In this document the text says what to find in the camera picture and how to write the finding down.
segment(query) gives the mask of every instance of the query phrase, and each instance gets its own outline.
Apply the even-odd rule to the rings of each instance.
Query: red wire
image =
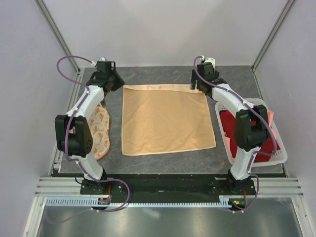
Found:
[[[247,196],[247,192],[246,192],[246,189],[244,189],[243,190],[243,198],[242,198],[243,201],[245,201],[246,196]]]

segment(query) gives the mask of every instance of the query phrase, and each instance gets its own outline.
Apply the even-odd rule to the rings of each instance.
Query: laundry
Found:
[[[124,86],[122,153],[163,154],[216,146],[206,96],[190,85]]]
[[[96,159],[102,158],[110,148],[109,139],[110,115],[108,111],[97,106],[89,120],[89,128],[93,137],[93,154]]]
[[[269,125],[271,125],[271,123],[272,123],[272,116],[273,116],[273,112],[272,111],[268,111]],[[220,112],[220,118],[221,118],[223,130],[226,133],[226,137],[227,137],[226,142],[229,143],[230,152],[232,154],[232,157],[235,158],[236,157],[236,153],[237,153],[237,144],[236,144],[236,141],[235,141],[235,138],[234,138],[235,118],[229,111],[221,111]],[[269,138],[264,143],[264,145],[261,147],[260,151],[266,152],[266,153],[271,153],[273,151],[273,142],[272,142],[271,138]],[[271,156],[265,156],[263,154],[257,154],[254,162],[265,162],[265,161],[269,161],[270,158],[271,158]]]

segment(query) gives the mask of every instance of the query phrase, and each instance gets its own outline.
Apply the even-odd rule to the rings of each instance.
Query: white wall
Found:
[[[119,66],[251,65],[286,0],[44,0],[72,54]],[[78,61],[79,66],[88,66]]]
[[[316,1],[295,3],[263,58],[257,75],[316,220]]]
[[[35,189],[47,175],[54,119],[71,83],[56,71],[63,53],[32,0],[0,1],[0,236],[22,236]],[[63,71],[74,76],[70,64]]]

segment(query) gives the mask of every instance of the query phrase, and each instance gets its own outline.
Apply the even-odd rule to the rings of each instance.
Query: perforated cable channel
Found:
[[[191,203],[129,203],[128,207],[231,207],[229,199],[220,197],[219,202],[191,202]],[[98,204],[97,197],[48,197],[47,206],[94,206],[104,207],[105,204]],[[110,206],[120,206],[122,203],[111,203]]]

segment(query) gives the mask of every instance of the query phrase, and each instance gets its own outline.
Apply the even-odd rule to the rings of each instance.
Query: floral cloth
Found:
[[[102,158],[110,148],[109,140],[110,116],[103,107],[96,107],[89,120],[89,128],[93,137],[93,154],[96,159]]]

